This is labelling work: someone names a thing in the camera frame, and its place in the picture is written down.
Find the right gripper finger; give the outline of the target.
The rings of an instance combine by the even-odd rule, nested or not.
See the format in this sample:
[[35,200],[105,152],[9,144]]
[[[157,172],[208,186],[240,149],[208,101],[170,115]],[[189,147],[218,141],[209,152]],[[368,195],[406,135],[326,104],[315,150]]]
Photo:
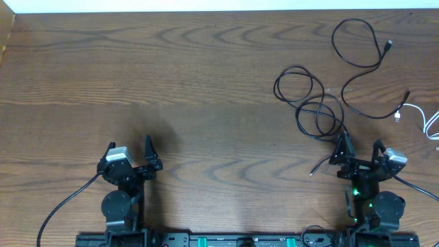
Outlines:
[[355,149],[347,132],[337,138],[337,145],[329,159],[330,165],[345,165],[355,157]]
[[377,139],[373,143],[373,150],[372,150],[372,163],[375,163],[378,161],[379,153],[384,153],[386,151],[386,148],[384,144],[381,142],[381,139]]

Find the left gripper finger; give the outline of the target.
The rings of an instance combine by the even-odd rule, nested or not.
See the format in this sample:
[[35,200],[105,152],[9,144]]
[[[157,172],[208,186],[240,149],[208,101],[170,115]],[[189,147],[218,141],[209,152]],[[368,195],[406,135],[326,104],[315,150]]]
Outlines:
[[116,146],[116,143],[115,143],[115,142],[110,142],[110,143],[108,144],[108,147],[107,147],[107,149],[106,149],[106,151],[105,151],[103,157],[101,158],[101,161],[106,161],[106,156],[107,156],[107,154],[108,154],[108,151],[111,150],[111,149],[113,149],[113,148],[115,148],[115,146]]
[[145,151],[144,159],[151,165],[155,170],[162,170],[162,160],[157,154],[152,144],[152,139],[150,135],[145,136]]

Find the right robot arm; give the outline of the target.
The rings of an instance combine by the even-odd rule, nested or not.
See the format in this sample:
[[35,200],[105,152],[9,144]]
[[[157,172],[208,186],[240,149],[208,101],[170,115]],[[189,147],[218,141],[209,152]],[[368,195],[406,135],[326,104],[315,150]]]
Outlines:
[[343,132],[329,163],[340,166],[337,177],[351,181],[346,192],[348,213],[354,218],[360,232],[382,232],[390,234],[399,229],[405,201],[390,191],[381,191],[379,183],[393,178],[407,163],[407,157],[385,148],[381,140],[373,143],[372,158],[361,160],[355,157],[351,138]]

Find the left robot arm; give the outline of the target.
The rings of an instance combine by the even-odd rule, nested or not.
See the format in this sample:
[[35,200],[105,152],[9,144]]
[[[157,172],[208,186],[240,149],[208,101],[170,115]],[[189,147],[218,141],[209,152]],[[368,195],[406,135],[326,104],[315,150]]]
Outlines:
[[97,173],[117,187],[102,200],[106,231],[112,235],[133,233],[141,229],[144,214],[144,184],[154,180],[163,169],[163,162],[154,149],[150,135],[145,136],[146,164],[133,167],[133,159],[126,146],[111,142],[97,165]]

